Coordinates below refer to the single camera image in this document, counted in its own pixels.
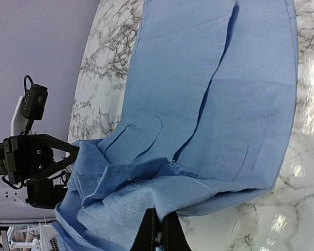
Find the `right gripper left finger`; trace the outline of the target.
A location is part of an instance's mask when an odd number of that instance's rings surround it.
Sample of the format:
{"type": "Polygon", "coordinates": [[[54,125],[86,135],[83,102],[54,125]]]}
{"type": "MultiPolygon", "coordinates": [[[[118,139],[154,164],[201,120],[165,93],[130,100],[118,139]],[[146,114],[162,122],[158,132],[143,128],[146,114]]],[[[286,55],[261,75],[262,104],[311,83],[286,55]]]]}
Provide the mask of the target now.
{"type": "Polygon", "coordinates": [[[155,251],[157,247],[157,235],[159,220],[154,208],[145,211],[137,236],[130,251],[155,251]]]}

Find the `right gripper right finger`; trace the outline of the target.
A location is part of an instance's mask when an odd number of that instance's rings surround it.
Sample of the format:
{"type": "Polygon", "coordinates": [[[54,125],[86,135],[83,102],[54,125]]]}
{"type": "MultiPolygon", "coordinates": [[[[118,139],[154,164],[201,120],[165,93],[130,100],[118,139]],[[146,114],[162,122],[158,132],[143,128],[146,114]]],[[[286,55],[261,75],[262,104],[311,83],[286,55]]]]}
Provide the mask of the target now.
{"type": "Polygon", "coordinates": [[[163,219],[162,247],[164,251],[191,251],[176,212],[163,219]]]}

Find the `light blue long sleeve shirt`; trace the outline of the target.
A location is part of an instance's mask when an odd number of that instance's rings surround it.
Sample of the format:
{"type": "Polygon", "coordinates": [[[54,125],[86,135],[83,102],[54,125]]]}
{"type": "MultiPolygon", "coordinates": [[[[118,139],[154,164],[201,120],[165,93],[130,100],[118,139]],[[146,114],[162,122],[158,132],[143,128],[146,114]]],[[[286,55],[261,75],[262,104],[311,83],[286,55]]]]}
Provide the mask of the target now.
{"type": "Polygon", "coordinates": [[[297,71],[293,1],[145,1],[121,121],[74,143],[60,250],[130,250],[147,211],[199,216],[270,191],[297,71]]]}

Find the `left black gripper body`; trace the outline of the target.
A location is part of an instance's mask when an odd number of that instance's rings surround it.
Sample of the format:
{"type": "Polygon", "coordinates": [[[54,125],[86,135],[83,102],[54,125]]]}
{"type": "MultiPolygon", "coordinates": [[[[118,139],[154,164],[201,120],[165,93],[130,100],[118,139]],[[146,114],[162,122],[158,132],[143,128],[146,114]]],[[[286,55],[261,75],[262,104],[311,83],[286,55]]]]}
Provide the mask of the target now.
{"type": "Polygon", "coordinates": [[[5,170],[10,183],[20,183],[54,164],[46,134],[11,136],[3,140],[5,170]]]}

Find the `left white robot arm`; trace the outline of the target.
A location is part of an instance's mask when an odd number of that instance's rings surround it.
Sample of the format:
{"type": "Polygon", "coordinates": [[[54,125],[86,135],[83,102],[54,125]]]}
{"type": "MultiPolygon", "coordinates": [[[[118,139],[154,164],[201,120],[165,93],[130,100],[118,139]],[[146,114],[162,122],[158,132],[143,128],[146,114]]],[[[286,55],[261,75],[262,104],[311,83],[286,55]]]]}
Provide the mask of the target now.
{"type": "Polygon", "coordinates": [[[79,148],[47,134],[0,143],[0,225],[54,221],[67,192],[64,178],[79,148]]]}

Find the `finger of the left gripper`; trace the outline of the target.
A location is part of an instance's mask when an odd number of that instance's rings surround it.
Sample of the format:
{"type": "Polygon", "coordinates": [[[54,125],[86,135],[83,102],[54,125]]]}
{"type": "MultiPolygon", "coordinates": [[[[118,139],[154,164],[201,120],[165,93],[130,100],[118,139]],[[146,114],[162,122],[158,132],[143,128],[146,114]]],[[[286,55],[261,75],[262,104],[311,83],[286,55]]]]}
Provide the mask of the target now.
{"type": "Polygon", "coordinates": [[[76,158],[77,158],[77,155],[71,154],[69,157],[66,157],[65,159],[59,162],[55,162],[51,165],[44,166],[44,168],[40,170],[40,179],[46,179],[52,176],[53,174],[61,170],[64,170],[66,167],[73,164],[76,158]]]}
{"type": "Polygon", "coordinates": [[[48,134],[44,135],[46,146],[69,154],[69,157],[76,158],[79,153],[79,147],[71,145],[65,141],[57,139],[48,134]]]}

